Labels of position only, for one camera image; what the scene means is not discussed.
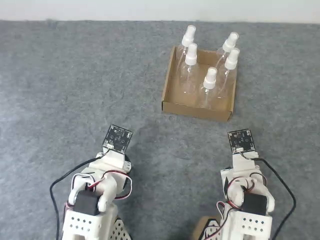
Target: bottle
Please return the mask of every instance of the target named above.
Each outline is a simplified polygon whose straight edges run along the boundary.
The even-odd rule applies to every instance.
[[[193,25],[189,25],[182,38],[181,44],[176,49],[175,59],[177,62],[176,64],[177,74],[180,71],[181,64],[185,61],[189,45],[194,42],[195,32],[196,32],[196,27]]]
[[[197,44],[188,47],[184,62],[179,71],[179,84],[185,94],[194,94],[197,88],[199,66],[197,64]]]
[[[236,42],[239,38],[239,34],[237,32],[231,32],[229,37],[225,40],[222,47],[220,47],[216,51],[216,57],[218,61],[215,64],[215,68],[219,69],[221,65],[223,65],[229,56],[230,52],[236,46]]]
[[[235,81],[235,69],[238,63],[238,56],[240,50],[234,48],[231,50],[229,56],[226,58],[225,63],[220,66],[217,72],[217,97],[225,98],[231,91]]]
[[[197,107],[210,109],[214,100],[217,98],[216,86],[217,69],[215,67],[209,67],[208,72],[204,78],[203,84],[201,84],[198,90]]]

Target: white wire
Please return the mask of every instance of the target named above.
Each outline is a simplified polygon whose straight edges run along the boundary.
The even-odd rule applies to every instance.
[[[215,204],[215,206],[216,206],[216,209],[218,209],[218,212],[220,213],[220,216],[221,216],[221,219],[223,220],[224,219],[224,215],[222,214],[222,212],[221,212],[221,210],[220,210],[220,208],[219,208],[219,205],[218,204],[223,204],[223,205],[225,205],[225,203],[223,202],[223,201],[217,201],[216,202],[216,204]]]
[[[71,179],[71,190],[73,189],[73,185],[75,183],[75,177],[76,176],[89,176],[93,182],[95,182],[95,179],[94,177],[91,175],[91,174],[88,174],[88,173],[83,173],[83,172],[79,172],[79,173],[76,173],[75,175],[73,175],[72,179]]]
[[[90,186],[92,186],[92,185],[94,185],[94,184],[97,184],[97,183],[100,183],[101,181],[103,181],[104,179],[105,179],[105,176],[107,175],[107,174],[119,174],[119,175],[121,175],[121,176],[125,176],[127,179],[129,179],[130,180],[130,191],[129,191],[129,193],[128,194],[126,194],[125,196],[123,196],[123,197],[118,197],[118,198],[115,198],[115,200],[123,200],[123,199],[126,199],[126,198],[128,198],[130,195],[131,195],[131,193],[132,193],[132,178],[131,177],[129,177],[126,173],[120,173],[120,172],[116,172],[116,171],[110,171],[110,172],[107,172],[105,175],[103,175],[103,177],[100,179],[100,180],[98,180],[98,181],[95,181],[94,183],[92,183],[91,185],[89,185],[89,187]]]
[[[131,193],[132,193],[132,178],[131,177],[129,177],[127,174],[121,174],[121,173],[119,173],[119,172],[111,172],[111,173],[113,173],[113,174],[120,174],[120,175],[122,175],[122,176],[126,176],[129,180],[130,180],[130,191],[129,191],[129,193],[127,194],[127,195],[125,195],[124,197],[119,197],[119,198],[116,198],[116,200],[123,200],[123,199],[126,199],[126,198],[128,198],[130,195],[131,195]]]

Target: perforated plastic plate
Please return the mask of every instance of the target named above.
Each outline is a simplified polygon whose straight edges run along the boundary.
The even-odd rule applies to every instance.
[[[234,215],[233,225],[242,234],[270,238],[272,217],[243,211],[231,212]]]
[[[124,222],[120,218],[115,221],[109,240],[131,240]]]

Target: red wire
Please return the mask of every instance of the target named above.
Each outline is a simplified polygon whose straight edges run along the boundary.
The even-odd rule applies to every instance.
[[[118,173],[118,174],[122,174],[122,175],[124,175],[124,176],[126,176],[126,177],[129,177],[128,174],[126,174],[126,173],[124,173],[124,172],[122,172],[122,171],[118,171],[118,170],[108,170],[108,171],[105,171],[105,172],[103,173],[103,175],[102,175],[102,177],[101,177],[101,179],[100,179],[99,181],[97,181],[97,182],[95,182],[94,184],[88,186],[88,188],[93,188],[93,187],[97,186],[99,183],[101,183],[101,181],[103,180],[105,174],[108,174],[108,173]]]

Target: white spray cap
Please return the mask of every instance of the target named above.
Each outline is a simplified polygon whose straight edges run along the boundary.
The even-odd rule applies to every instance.
[[[213,89],[216,86],[216,75],[217,69],[215,67],[209,67],[203,81],[203,86],[206,89]]]
[[[224,41],[222,48],[225,52],[230,53],[231,50],[236,46],[236,42],[239,38],[239,34],[237,32],[231,32],[229,37]]]
[[[190,43],[188,47],[188,52],[185,55],[185,64],[187,65],[196,65],[197,63],[197,47],[195,43]]]
[[[231,50],[229,56],[225,60],[225,68],[229,70],[233,70],[236,68],[238,63],[238,56],[239,56],[240,50],[238,48],[234,48]]]
[[[189,25],[182,38],[181,44],[186,48],[189,47],[189,45],[194,42],[195,32],[196,32],[196,27],[193,25]]]

